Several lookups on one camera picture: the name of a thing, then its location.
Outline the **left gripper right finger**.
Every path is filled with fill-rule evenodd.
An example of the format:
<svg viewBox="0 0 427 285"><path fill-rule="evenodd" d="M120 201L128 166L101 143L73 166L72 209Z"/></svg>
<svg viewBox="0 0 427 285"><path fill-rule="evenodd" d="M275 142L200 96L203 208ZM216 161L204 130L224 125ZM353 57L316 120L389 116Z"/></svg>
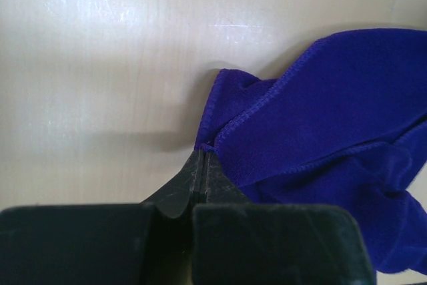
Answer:
<svg viewBox="0 0 427 285"><path fill-rule="evenodd" d="M358 225L324 204L255 204L198 151L194 284L375 284Z"/></svg>

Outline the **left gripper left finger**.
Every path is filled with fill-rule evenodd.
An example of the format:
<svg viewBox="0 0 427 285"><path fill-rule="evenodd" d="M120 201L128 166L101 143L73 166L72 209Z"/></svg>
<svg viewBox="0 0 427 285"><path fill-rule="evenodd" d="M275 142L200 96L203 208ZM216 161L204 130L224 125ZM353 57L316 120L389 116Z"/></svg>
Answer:
<svg viewBox="0 0 427 285"><path fill-rule="evenodd" d="M203 161L203 152L192 152L140 203L2 210L1 283L145 284L165 256L191 244Z"/></svg>

